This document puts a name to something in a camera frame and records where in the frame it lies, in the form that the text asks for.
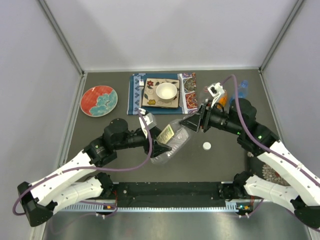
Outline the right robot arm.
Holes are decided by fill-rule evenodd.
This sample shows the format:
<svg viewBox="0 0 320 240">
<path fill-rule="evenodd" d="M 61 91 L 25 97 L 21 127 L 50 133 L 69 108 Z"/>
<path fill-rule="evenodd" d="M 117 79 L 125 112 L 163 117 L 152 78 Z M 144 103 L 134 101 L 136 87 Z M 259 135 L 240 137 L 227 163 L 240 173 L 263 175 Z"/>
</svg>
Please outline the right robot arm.
<svg viewBox="0 0 320 240">
<path fill-rule="evenodd" d="M 268 200 L 319 231 L 320 178 L 297 160 L 274 132 L 258 123 L 256 114 L 256 108 L 247 99 L 239 98 L 231 102 L 229 111 L 204 103 L 196 113 L 179 123 L 194 132 L 216 128 L 237 135 L 237 143 L 244 150 L 269 165 L 288 183 L 283 186 L 243 171 L 235 175 L 232 183 L 220 186 L 222 198 L 254 196 Z"/>
</svg>

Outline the clear bottle white cap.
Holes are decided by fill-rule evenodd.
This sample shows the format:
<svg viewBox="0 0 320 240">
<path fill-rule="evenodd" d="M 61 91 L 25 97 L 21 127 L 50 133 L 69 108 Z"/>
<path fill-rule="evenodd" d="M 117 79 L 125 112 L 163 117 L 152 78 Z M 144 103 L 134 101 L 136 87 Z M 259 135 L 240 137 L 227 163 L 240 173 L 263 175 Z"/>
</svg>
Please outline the clear bottle white cap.
<svg viewBox="0 0 320 240">
<path fill-rule="evenodd" d="M 158 136 L 157 140 L 171 147 L 171 150 L 151 158 L 150 160 L 153 164 L 162 165 L 167 163 L 194 135 L 192 130 L 180 124 L 181 120 L 175 119 L 171 121 Z"/>
</svg>

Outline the orange juice bottle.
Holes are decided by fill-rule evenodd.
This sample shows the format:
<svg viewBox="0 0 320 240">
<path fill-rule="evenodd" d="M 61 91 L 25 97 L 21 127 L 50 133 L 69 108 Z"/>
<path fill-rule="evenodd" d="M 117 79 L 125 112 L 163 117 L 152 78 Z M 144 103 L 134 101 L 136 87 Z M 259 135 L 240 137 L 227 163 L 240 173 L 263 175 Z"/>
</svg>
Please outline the orange juice bottle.
<svg viewBox="0 0 320 240">
<path fill-rule="evenodd" d="M 228 102 L 228 93 L 227 91 L 225 90 L 224 93 L 220 96 L 219 100 L 218 100 L 218 103 L 225 107 L 227 105 L 227 102 Z"/>
</svg>

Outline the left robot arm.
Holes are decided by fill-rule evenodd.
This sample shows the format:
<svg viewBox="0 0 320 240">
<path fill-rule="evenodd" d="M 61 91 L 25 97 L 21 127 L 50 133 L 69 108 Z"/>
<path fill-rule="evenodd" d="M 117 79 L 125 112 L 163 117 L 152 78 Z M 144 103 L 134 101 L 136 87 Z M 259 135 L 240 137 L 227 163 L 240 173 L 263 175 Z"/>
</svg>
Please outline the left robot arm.
<svg viewBox="0 0 320 240">
<path fill-rule="evenodd" d="M 139 119 L 140 128 L 130 131 L 122 118 L 113 119 L 102 136 L 91 141 L 69 162 L 47 175 L 17 187 L 18 200 L 31 227 L 47 222 L 60 210 L 91 198 L 109 198 L 114 184 L 105 166 L 117 158 L 119 150 L 142 147 L 150 160 L 171 151 L 158 141 L 162 132 L 152 114 Z"/>
</svg>

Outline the blue label water bottle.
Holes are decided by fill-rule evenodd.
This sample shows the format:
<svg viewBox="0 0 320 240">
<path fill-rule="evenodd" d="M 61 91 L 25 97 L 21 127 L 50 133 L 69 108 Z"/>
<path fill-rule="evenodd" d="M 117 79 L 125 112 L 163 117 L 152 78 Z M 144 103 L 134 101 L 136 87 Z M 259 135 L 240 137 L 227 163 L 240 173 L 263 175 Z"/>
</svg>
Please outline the blue label water bottle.
<svg viewBox="0 0 320 240">
<path fill-rule="evenodd" d="M 248 95 L 249 83 L 247 80 L 243 80 L 237 87 L 238 98 L 245 99 Z"/>
</svg>

